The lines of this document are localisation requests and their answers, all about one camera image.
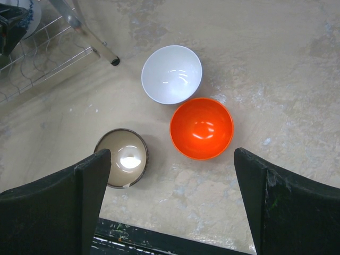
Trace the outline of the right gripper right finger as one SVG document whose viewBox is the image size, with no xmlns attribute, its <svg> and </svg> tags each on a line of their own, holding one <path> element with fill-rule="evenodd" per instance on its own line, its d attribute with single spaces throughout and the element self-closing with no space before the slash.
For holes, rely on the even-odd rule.
<svg viewBox="0 0 340 255">
<path fill-rule="evenodd" d="M 244 148 L 234 166 L 257 254 L 339 254 L 339 189 Z"/>
</svg>

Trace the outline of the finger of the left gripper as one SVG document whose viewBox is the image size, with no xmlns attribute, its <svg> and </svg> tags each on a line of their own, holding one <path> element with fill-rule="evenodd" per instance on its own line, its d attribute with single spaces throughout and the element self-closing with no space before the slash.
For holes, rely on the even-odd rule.
<svg viewBox="0 0 340 255">
<path fill-rule="evenodd" d="M 29 11 L 22 7 L 1 5 L 1 55 L 9 56 L 26 34 L 18 24 L 26 19 Z"/>
</svg>

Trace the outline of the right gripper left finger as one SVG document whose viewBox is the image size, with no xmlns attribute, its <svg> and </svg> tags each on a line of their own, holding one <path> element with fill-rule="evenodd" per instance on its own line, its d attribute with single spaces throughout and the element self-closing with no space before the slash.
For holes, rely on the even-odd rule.
<svg viewBox="0 0 340 255">
<path fill-rule="evenodd" d="M 89 254 L 111 152 L 1 193 L 1 254 Z"/>
</svg>

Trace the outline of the blue floral ceramic bowl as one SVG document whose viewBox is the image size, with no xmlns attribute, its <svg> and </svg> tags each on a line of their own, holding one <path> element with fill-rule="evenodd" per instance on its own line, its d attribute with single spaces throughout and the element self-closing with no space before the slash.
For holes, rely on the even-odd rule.
<svg viewBox="0 0 340 255">
<path fill-rule="evenodd" d="M 23 39 L 26 39 L 35 32 L 40 24 L 42 16 L 41 6 L 36 0 L 19 0 L 17 1 L 17 6 L 28 11 L 27 17 L 18 24 L 20 28 L 25 28 L 26 33 L 23 36 Z"/>
</svg>

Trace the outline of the orange plastic bowl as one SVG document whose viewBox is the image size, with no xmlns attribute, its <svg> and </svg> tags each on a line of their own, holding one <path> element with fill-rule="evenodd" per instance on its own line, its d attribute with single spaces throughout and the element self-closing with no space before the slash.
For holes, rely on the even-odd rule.
<svg viewBox="0 0 340 255">
<path fill-rule="evenodd" d="M 234 123 L 229 110 L 217 100 L 193 98 L 174 112 L 169 134 L 174 147 L 185 157 L 210 160 L 231 144 Z"/>
</svg>

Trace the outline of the brown rimmed beige bowl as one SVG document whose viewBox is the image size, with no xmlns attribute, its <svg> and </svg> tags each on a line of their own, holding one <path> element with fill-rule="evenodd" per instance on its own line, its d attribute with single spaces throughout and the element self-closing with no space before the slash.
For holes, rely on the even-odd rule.
<svg viewBox="0 0 340 255">
<path fill-rule="evenodd" d="M 113 129 L 97 142 L 94 152 L 109 149 L 111 169 L 107 185 L 125 189 L 135 185 L 144 175 L 149 152 L 144 139 L 135 131 L 125 128 Z"/>
</svg>

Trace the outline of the white bowl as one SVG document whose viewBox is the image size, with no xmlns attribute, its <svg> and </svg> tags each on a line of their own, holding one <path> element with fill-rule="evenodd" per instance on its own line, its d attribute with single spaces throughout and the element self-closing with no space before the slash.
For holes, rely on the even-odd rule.
<svg viewBox="0 0 340 255">
<path fill-rule="evenodd" d="M 201 60 L 194 51 L 169 45 L 148 57 L 142 68 L 141 84 L 155 102 L 174 105 L 186 101 L 198 90 L 202 75 Z"/>
</svg>

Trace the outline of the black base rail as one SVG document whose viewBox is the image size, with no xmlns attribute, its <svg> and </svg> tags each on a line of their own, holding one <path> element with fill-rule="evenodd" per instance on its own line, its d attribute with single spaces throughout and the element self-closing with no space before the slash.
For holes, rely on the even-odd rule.
<svg viewBox="0 0 340 255">
<path fill-rule="evenodd" d="M 243 252 L 183 239 L 99 218 L 91 254 L 243 254 Z"/>
</svg>

